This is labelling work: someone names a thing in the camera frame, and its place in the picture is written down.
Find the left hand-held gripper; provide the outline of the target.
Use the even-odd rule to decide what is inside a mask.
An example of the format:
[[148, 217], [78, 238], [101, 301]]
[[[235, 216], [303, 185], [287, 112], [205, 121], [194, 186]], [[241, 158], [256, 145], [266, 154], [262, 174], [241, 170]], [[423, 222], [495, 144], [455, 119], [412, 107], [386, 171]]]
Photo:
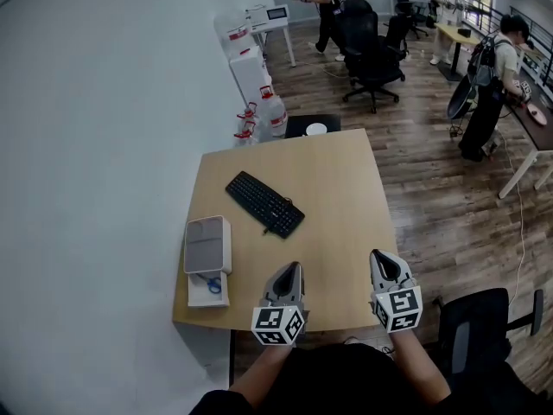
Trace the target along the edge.
[[260, 304], [253, 309], [251, 332], [263, 346], [292, 346], [305, 334], [304, 270], [293, 261], [267, 281]]

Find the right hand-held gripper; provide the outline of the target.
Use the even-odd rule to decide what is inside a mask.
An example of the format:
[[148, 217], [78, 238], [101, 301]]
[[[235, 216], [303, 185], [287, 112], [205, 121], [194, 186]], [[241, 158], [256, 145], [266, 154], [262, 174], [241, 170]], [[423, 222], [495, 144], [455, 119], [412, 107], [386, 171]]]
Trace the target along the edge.
[[414, 329], [423, 313], [421, 287], [408, 263], [391, 252], [374, 249], [370, 254], [372, 313], [388, 334]]

